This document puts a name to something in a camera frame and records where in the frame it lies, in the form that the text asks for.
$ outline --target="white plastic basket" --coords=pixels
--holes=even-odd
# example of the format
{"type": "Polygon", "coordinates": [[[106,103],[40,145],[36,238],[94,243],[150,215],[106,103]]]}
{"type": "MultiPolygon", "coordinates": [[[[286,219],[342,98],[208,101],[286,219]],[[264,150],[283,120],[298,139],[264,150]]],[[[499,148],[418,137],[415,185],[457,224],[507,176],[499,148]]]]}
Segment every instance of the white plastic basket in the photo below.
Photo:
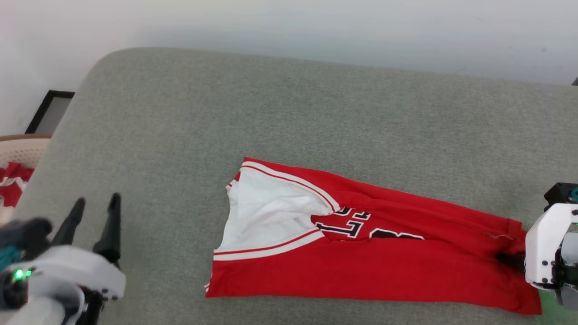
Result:
{"type": "Polygon", "coordinates": [[[36,168],[49,141],[49,136],[35,134],[0,137],[0,168],[6,168],[11,161],[36,168]]]}

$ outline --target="white trim stripe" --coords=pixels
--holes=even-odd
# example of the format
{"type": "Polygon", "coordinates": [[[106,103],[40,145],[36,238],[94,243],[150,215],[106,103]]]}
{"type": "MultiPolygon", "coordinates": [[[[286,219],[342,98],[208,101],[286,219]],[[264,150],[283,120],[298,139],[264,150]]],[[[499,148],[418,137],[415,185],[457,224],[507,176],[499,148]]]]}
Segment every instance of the white trim stripe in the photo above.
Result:
{"type": "Polygon", "coordinates": [[[422,239],[425,240],[423,236],[419,236],[419,235],[414,235],[414,234],[410,234],[408,232],[395,232],[395,231],[391,231],[391,230],[386,230],[386,229],[381,229],[381,228],[375,228],[374,230],[372,230],[369,233],[369,237],[373,238],[373,234],[377,231],[384,231],[384,232],[389,232],[390,234],[394,234],[396,237],[401,237],[401,236],[410,236],[413,238],[417,238],[417,239],[422,239]]]}
{"type": "Polygon", "coordinates": [[[289,180],[293,184],[295,184],[295,185],[297,185],[303,189],[311,191],[313,194],[315,194],[320,199],[322,199],[328,205],[328,207],[330,209],[332,209],[334,212],[341,210],[341,207],[339,207],[339,203],[337,203],[337,201],[335,201],[331,197],[331,195],[329,195],[329,193],[327,193],[323,189],[311,184],[310,182],[306,181],[305,179],[299,178],[299,177],[294,176],[292,174],[287,174],[287,173],[276,171],[274,169],[271,169],[271,168],[269,168],[263,164],[259,164],[258,162],[254,162],[254,161],[245,161],[241,165],[241,170],[243,169],[243,167],[252,167],[254,169],[257,169],[257,170],[262,171],[264,173],[273,175],[275,177],[284,178],[286,180],[289,180]]]}
{"type": "Polygon", "coordinates": [[[15,177],[15,178],[4,177],[2,179],[2,182],[0,182],[0,186],[10,186],[14,183],[16,183],[18,185],[18,187],[20,188],[20,190],[22,190],[22,191],[24,191],[24,189],[26,188],[26,182],[23,181],[21,177],[15,177]]]}
{"type": "Polygon", "coordinates": [[[232,180],[227,186],[225,186],[225,188],[227,189],[227,193],[229,193],[229,191],[233,188],[233,186],[237,184],[236,180],[232,180]]]}
{"type": "Polygon", "coordinates": [[[285,252],[289,252],[290,250],[296,249],[303,245],[307,245],[311,242],[314,242],[320,238],[325,237],[321,231],[312,232],[310,235],[307,235],[303,238],[300,238],[296,241],[290,242],[286,245],[282,245],[279,247],[271,248],[271,249],[262,249],[256,250],[253,252],[244,252],[244,253],[235,253],[232,252],[231,254],[219,254],[214,255],[213,260],[215,261],[232,261],[232,260],[247,260],[250,258],[258,258],[258,257],[265,257],[265,256],[272,256],[277,255],[285,252]]]}

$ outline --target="black frame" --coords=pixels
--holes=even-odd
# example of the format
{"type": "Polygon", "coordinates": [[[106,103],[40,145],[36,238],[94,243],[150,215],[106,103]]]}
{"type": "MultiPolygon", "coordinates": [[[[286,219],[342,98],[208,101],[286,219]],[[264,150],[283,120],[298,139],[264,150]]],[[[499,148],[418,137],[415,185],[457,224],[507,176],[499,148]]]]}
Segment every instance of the black frame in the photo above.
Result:
{"type": "Polygon", "coordinates": [[[58,97],[58,98],[71,99],[72,97],[74,97],[74,94],[75,93],[73,91],[49,90],[48,93],[46,93],[46,96],[44,97],[42,104],[40,104],[40,107],[38,107],[36,114],[34,114],[34,117],[32,118],[30,125],[28,125],[25,134],[32,134],[36,132],[36,129],[40,125],[40,122],[42,121],[44,114],[46,114],[46,111],[48,110],[48,107],[50,107],[50,104],[52,103],[52,100],[54,98],[58,97]]]}

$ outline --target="red basketball jersey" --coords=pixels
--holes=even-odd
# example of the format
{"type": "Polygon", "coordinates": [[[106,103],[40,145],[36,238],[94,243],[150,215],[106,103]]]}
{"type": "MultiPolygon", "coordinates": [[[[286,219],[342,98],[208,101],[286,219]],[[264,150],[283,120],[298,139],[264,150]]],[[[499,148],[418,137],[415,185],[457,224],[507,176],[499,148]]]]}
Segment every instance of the red basketball jersey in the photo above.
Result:
{"type": "Polygon", "coordinates": [[[452,301],[540,314],[538,291],[496,256],[520,222],[328,172],[245,158],[207,297],[452,301]]]}

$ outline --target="green led light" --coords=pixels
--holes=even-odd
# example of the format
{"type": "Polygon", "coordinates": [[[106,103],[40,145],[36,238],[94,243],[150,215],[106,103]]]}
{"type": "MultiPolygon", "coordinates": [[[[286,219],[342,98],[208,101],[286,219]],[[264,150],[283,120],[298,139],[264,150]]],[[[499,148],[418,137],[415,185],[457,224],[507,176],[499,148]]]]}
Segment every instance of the green led light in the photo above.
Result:
{"type": "Polygon", "coordinates": [[[22,271],[21,269],[17,269],[16,272],[14,272],[14,279],[15,280],[22,280],[23,277],[24,277],[24,271],[22,271]]]}

